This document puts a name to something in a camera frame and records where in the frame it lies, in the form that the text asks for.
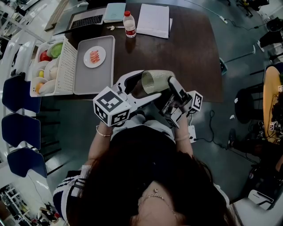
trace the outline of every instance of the laptop keyboard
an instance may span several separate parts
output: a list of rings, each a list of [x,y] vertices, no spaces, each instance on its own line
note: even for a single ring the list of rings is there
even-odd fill
[[[101,23],[102,18],[103,18],[103,15],[97,15],[97,16],[92,16],[92,17],[76,20],[72,23],[71,29],[81,27],[81,26],[86,26],[89,24]]]

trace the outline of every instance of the egg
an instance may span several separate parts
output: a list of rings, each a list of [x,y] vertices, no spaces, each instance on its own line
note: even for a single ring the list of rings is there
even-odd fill
[[[56,79],[57,78],[57,72],[58,72],[58,67],[53,67],[50,69],[49,76],[51,79]]]
[[[39,89],[40,89],[43,85],[44,85],[44,83],[38,83],[38,84],[36,85],[36,87],[35,87],[35,92],[36,92],[37,94],[40,94],[40,93],[39,93]]]
[[[44,71],[40,71],[38,75],[39,75],[39,77],[43,78],[44,77]]]

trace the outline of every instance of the gray tray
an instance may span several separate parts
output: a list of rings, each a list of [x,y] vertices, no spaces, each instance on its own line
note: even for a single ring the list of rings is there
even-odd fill
[[[84,64],[84,54],[96,45],[105,49],[105,60],[97,68],[88,68]],[[113,86],[114,52],[115,38],[112,35],[83,40],[79,43],[76,56],[74,94],[98,94],[106,86]]]

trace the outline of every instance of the bracelet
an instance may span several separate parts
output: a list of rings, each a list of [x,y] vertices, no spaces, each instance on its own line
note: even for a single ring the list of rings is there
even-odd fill
[[[175,139],[175,141],[181,141],[181,140],[184,140],[184,139],[186,139],[186,138],[188,138],[188,137],[190,137],[190,134],[187,134],[186,136],[177,138],[177,139]]]
[[[97,133],[98,133],[99,135],[101,135],[101,136],[103,136],[103,137],[112,136],[112,135],[113,135],[113,131],[112,131],[112,133],[111,133],[110,135],[105,135],[105,134],[100,133],[100,132],[98,131],[98,127],[99,127],[99,125],[96,126],[96,131],[97,131]]]

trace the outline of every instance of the dark wooden table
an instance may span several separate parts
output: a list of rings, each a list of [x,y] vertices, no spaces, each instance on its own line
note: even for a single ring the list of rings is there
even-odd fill
[[[140,8],[141,4],[126,5],[126,10],[135,18],[136,27]],[[198,91],[207,102],[222,102],[219,55],[208,17],[199,11],[172,5],[169,5],[169,15],[173,18],[169,39],[143,34],[127,38],[123,29],[106,28],[122,26],[122,23],[104,24],[101,36],[113,35],[116,40],[114,83],[131,71],[169,70],[175,73],[186,91]]]

